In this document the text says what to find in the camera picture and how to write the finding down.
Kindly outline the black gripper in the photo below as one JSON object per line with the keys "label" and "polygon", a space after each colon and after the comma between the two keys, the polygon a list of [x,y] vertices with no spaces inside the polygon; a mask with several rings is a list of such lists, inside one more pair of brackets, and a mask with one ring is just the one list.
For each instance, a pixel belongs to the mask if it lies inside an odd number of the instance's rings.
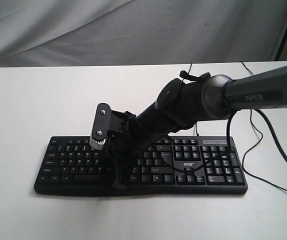
{"label": "black gripper", "polygon": [[149,147],[151,141],[140,142],[147,136],[147,132],[136,119],[104,120],[103,135],[106,140],[104,157],[115,175],[112,186],[117,190],[124,190],[127,187],[124,175],[130,168],[128,158]]}

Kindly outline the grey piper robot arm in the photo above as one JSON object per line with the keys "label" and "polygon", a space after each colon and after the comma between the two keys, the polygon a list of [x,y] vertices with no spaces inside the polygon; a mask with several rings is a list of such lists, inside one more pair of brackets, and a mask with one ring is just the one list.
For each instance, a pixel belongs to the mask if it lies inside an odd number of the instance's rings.
{"label": "grey piper robot arm", "polygon": [[173,139],[197,122],[287,108],[287,66],[232,79],[182,71],[141,114],[97,106],[91,141],[103,151],[103,194],[244,194],[248,185],[229,133]]}

